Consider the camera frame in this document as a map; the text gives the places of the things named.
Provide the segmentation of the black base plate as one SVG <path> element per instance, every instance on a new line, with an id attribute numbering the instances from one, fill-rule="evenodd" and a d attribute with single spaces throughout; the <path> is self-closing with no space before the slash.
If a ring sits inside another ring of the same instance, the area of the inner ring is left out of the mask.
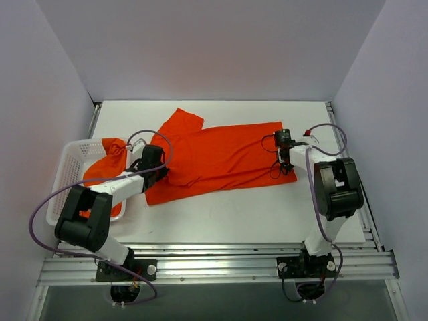
<path id="1" fill-rule="evenodd" d="M 337 274 L 333 257 L 298 257 L 286 256 L 276 258 L 279 278 L 333 278 Z"/>
<path id="2" fill-rule="evenodd" d="M 158 261 L 155 259 L 137 259 L 130 267 L 118 268 L 107 261 L 99 261 L 95 280 L 97 282 L 125 282 L 138 278 L 135 274 L 142 276 L 148 281 L 156 280 Z"/>

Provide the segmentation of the white plastic basket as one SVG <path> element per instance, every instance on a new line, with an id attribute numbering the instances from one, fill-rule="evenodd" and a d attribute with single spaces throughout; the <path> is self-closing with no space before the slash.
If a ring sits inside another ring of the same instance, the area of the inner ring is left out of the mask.
<path id="1" fill-rule="evenodd" d="M 102 138 L 68 143 L 62 151 L 53 190 L 57 191 L 66 185 L 83 180 L 86 170 L 105 155 Z M 126 168 L 130 165 L 130 156 L 131 153 L 128 152 Z"/>

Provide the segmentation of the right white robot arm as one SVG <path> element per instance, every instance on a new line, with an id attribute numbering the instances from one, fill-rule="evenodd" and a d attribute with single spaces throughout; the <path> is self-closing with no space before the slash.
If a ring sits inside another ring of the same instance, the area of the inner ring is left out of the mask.
<path id="1" fill-rule="evenodd" d="M 304 240 L 307 253 L 297 259 L 297 268 L 305 276 L 321 268 L 319 257 L 332 251 L 337 235 L 347 220 L 364 204 L 360 177 L 352 158 L 340 158 L 338 152 L 326 152 L 305 140 L 292 139 L 288 129 L 273 133 L 281 175 L 299 168 L 307 172 L 316 223 Z"/>

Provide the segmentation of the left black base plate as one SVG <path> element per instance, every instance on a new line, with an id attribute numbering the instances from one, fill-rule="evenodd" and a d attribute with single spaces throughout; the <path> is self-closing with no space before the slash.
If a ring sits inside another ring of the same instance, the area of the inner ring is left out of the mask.
<path id="1" fill-rule="evenodd" d="M 138 278 L 135 274 L 142 276 L 148 281 L 156 280 L 158 261 L 155 259 L 137 259 L 130 267 L 118 268 L 107 261 L 99 261 L 95 280 L 97 282 L 125 282 Z"/>

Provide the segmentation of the orange t-shirt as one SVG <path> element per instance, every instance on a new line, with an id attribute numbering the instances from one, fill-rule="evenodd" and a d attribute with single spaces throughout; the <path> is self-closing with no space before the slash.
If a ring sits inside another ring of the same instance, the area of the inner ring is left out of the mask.
<path id="1" fill-rule="evenodd" d="M 170 159 L 169 172 L 146 193 L 150 206 L 215 191 L 294 183 L 279 176 L 271 135 L 281 122 L 203 128 L 204 120 L 180 108 L 159 128 L 151 143 Z"/>
<path id="2" fill-rule="evenodd" d="M 86 170 L 83 175 L 84 180 L 117 177 L 126 169 L 128 151 L 126 143 L 121 138 L 103 138 L 102 146 L 106 155 Z M 115 183 L 115 181 L 88 181 L 83 183 L 83 186 L 91 187 L 107 183 Z"/>

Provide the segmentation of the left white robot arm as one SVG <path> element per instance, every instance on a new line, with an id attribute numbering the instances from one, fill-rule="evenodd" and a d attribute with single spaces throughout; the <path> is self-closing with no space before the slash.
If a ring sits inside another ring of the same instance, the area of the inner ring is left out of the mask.
<path id="1" fill-rule="evenodd" d="M 117 179 L 72 187 L 56 223 L 55 237 L 111 262 L 110 271 L 119 280 L 130 279 L 135 271 L 134 252 L 110 235 L 111 212 L 163 179 L 169 170 L 164 160 L 164 150 L 150 144 Z"/>

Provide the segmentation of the left aluminium side rail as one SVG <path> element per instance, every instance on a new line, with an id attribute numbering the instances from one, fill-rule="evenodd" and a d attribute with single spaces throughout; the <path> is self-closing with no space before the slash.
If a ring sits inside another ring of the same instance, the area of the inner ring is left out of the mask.
<path id="1" fill-rule="evenodd" d="M 96 123 L 98 121 L 99 113 L 101 111 L 101 107 L 102 107 L 102 102 L 96 102 L 94 104 L 94 111 L 92 113 L 92 118 L 91 118 L 90 126 L 88 129 L 88 138 L 89 139 L 91 139 L 93 137 L 94 130 L 96 127 Z"/>

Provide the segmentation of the aluminium front rail frame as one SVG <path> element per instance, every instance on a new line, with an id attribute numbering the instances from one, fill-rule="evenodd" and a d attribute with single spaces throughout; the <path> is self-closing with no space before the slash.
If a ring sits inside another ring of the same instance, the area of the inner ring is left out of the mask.
<path id="1" fill-rule="evenodd" d="M 277 257 L 297 256 L 298 244 L 149 244 L 130 245 L 138 259 L 158 261 L 156 285 L 260 283 L 278 278 Z M 393 253 L 379 251 L 368 241 L 360 247 L 341 246 L 344 265 L 340 280 L 387 280 L 399 276 Z M 47 258 L 40 286 L 95 286 L 93 259 Z"/>

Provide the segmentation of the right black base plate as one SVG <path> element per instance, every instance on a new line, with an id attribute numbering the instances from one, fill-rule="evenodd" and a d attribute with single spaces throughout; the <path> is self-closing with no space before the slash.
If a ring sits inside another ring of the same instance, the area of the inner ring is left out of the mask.
<path id="1" fill-rule="evenodd" d="M 276 258 L 279 278 L 333 278 L 337 274 L 333 257 L 298 257 L 286 256 Z"/>

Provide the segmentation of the orange t-shirt in basket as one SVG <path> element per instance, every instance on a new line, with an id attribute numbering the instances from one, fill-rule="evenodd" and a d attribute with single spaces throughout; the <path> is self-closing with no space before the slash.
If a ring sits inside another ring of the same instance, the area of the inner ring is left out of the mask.
<path id="1" fill-rule="evenodd" d="M 117 177 L 126 169 L 128 151 L 126 143 L 121 138 L 103 138 L 102 146 L 106 155 L 86 170 L 83 175 L 84 180 Z M 83 186 L 91 187 L 107 183 L 115 183 L 115 181 L 88 181 L 83 183 Z"/>

